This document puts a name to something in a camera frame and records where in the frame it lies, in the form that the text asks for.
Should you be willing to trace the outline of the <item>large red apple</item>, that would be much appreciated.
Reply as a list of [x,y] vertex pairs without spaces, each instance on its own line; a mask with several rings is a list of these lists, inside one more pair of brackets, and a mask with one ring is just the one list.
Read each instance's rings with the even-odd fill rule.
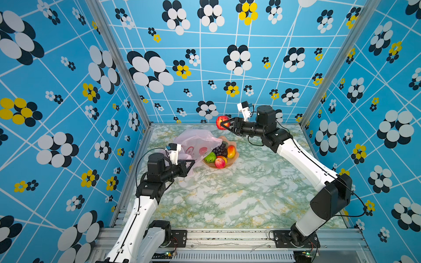
[[230,127],[230,118],[228,116],[219,116],[216,120],[216,126],[219,130],[227,130]]

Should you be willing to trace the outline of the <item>pink printed plastic bag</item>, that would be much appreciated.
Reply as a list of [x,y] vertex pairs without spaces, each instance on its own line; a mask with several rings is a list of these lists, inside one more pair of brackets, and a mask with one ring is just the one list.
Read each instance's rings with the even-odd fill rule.
[[182,150],[179,152],[179,160],[195,160],[195,164],[189,171],[189,175],[195,172],[196,167],[200,167],[202,160],[217,146],[222,144],[222,140],[216,138],[209,130],[188,129],[175,138],[173,142],[181,144]]

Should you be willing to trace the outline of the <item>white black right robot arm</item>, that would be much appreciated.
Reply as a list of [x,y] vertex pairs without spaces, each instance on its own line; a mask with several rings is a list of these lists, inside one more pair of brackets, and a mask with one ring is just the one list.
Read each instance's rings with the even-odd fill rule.
[[[278,121],[281,110],[263,105],[251,111],[246,101],[237,107],[242,117],[219,116],[216,120],[217,128],[228,130],[239,137],[259,137],[262,146],[294,165],[317,191],[310,201],[308,211],[291,226],[286,236],[291,245],[302,248],[312,242],[311,239],[320,227],[333,217],[339,217],[341,210],[350,204],[355,194],[351,189],[353,181],[349,175],[337,174],[304,150]],[[253,113],[256,118],[251,122]]]

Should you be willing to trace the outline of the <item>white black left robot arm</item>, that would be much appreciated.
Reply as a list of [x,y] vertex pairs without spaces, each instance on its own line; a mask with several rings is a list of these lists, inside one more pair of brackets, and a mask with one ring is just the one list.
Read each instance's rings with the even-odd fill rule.
[[160,246],[170,242],[171,223],[150,220],[168,189],[166,183],[186,177],[194,164],[195,160],[178,160],[172,153],[149,156],[128,222],[105,257],[105,263],[148,263]]

